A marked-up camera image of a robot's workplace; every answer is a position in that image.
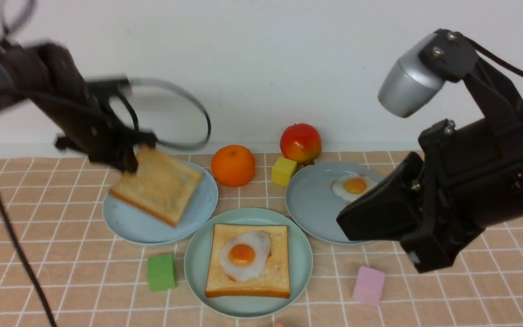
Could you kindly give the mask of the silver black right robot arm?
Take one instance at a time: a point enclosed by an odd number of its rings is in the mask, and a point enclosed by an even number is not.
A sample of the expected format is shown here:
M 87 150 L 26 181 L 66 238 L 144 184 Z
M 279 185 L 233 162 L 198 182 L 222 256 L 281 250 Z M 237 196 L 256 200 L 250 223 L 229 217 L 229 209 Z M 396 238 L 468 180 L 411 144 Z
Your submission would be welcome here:
M 490 62 L 523 71 L 459 32 L 438 29 L 404 53 L 378 93 L 408 118 L 446 81 L 463 82 L 484 117 L 463 128 L 444 119 L 336 221 L 351 241 L 397 241 L 419 273 L 453 265 L 487 227 L 523 217 L 523 98 Z

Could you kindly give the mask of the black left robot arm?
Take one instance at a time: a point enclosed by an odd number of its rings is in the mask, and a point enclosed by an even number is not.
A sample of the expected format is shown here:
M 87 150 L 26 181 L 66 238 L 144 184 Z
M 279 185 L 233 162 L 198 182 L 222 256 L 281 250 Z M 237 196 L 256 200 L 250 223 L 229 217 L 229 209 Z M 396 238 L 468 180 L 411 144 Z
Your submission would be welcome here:
M 60 151 L 86 155 L 90 162 L 134 173 L 137 145 L 154 148 L 152 132 L 129 127 L 114 113 L 111 98 L 124 99 L 127 77 L 85 80 L 70 52 L 54 43 L 0 48 L 0 112 L 33 102 L 62 132 Z

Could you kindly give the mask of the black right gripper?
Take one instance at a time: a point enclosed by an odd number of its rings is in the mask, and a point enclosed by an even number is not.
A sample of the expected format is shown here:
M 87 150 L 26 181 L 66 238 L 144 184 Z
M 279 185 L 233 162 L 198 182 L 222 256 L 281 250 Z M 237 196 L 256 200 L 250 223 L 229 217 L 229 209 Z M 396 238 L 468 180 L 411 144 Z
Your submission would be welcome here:
M 480 154 L 411 152 L 375 189 L 346 206 L 336 222 L 351 241 L 390 240 L 419 273 L 453 265 L 457 255 L 486 228 L 523 217 L 523 158 L 486 172 L 471 169 L 463 180 L 440 172 Z

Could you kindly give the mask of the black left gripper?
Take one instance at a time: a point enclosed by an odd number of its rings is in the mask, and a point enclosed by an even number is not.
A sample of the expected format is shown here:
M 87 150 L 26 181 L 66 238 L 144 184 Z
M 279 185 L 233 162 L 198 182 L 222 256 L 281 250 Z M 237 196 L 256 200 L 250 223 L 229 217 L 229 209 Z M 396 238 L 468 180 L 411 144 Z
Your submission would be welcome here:
M 138 162 L 134 147 L 154 148 L 156 136 L 138 128 L 133 114 L 129 127 L 114 113 L 110 99 L 124 99 L 127 77 L 85 80 L 69 51 L 56 44 L 38 46 L 36 53 L 49 72 L 50 85 L 35 96 L 38 106 L 64 133 L 56 147 L 87 155 L 90 162 L 135 173 Z

